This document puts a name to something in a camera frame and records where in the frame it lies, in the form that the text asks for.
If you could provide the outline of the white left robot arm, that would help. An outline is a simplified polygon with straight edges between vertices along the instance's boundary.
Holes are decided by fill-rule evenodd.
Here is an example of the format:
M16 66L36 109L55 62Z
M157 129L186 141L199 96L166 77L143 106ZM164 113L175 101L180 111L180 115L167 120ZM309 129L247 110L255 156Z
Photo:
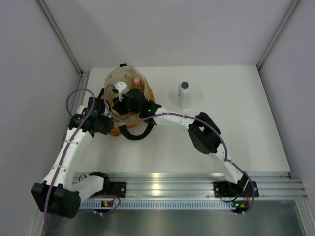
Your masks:
M70 119L54 165L44 180L35 183L31 190L41 212L73 218L86 199L95 194L104 197L110 193L109 176L102 172L91 172L81 182L73 184L82 154L95 133L108 135L113 129L113 118L104 112L104 100L90 97L88 106Z

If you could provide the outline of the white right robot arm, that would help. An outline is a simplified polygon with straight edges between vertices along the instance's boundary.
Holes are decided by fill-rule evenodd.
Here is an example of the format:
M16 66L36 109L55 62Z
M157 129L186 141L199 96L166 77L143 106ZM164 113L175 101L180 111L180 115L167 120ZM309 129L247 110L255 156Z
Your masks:
M221 131L205 112L200 112L194 117L172 112L146 99L138 88L127 89L115 86L112 91L114 97L111 112L117 112L115 119L123 122L119 126L119 131L127 139L141 140L152 131L154 126L182 129L188 133L198 152L210 155L222 163L225 181L214 183L216 197L255 198L259 195L256 183L229 159L227 145L221 136ZM137 122L146 123L145 131L140 135L131 134L127 125L136 122L122 119L122 115L136 115Z

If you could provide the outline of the white bottle dark cap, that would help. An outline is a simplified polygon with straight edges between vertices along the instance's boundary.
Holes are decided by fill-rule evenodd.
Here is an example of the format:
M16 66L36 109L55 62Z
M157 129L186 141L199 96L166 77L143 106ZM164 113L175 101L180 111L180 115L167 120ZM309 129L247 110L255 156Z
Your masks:
M178 105L180 109L187 109L191 102L190 86L187 81L179 83L178 86Z

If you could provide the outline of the tan canvas bag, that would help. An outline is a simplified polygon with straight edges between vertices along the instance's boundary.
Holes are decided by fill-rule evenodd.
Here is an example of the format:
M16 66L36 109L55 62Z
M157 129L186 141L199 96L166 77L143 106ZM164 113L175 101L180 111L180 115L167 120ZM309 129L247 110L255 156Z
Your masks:
M142 85L140 88L137 88L134 83L134 78L140 78L142 81ZM106 100L107 106L110 112L114 115L114 128L110 131L110 135L118 136L123 135L125 138L133 141L138 141L144 139L149 135L151 130L153 129L153 122L151 120L145 121L147 123L147 127L144 132L140 135L131 134L129 129L137 127L144 122L141 120L144 117L140 117L136 113L128 113L126 115L120 115L118 112L112 109L113 99L118 98L118 93L114 87L114 84L117 81L121 81L127 84L128 89L140 89L140 91L144 94L145 98L148 99L151 104L155 103L155 98L153 95L153 91L148 84L147 79L144 75L142 75L135 67L121 64L120 67L114 69L110 72L104 82L104 91L102 92L101 98Z

